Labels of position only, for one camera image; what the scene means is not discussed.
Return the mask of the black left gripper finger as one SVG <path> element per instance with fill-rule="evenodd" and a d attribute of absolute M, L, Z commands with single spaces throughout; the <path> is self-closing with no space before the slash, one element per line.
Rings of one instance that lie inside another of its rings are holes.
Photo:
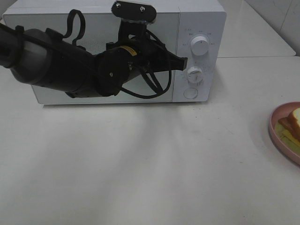
<path fill-rule="evenodd" d="M 164 72 L 169 70 L 183 71 L 187 67 L 187 62 L 187 57 L 178 57 L 171 52 L 159 52 L 150 59 L 150 67 L 153 72 Z"/>

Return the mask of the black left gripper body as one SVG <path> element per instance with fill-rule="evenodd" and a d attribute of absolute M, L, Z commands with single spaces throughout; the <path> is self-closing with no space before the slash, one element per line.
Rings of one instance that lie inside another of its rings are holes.
<path fill-rule="evenodd" d="M 106 43 L 106 54 L 115 62 L 138 65 L 147 72 L 164 72 L 169 70 L 165 50 L 158 46 L 157 41 L 148 36 L 141 38 L 119 39 L 117 42 Z"/>

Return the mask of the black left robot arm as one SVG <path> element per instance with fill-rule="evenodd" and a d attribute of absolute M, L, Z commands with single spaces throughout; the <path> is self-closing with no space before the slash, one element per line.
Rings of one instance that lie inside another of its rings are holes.
<path fill-rule="evenodd" d="M 83 47 L 72 45 L 52 30 L 0 27 L 0 64 L 11 70 L 21 83 L 66 93 L 71 98 L 116 96 L 125 92 L 141 94 L 123 85 L 141 76 L 153 90 L 152 98 L 168 91 L 156 72 L 184 70 L 186 57 L 167 50 L 145 25 L 122 22 L 118 41 L 106 44 L 106 50 L 93 55 Z"/>

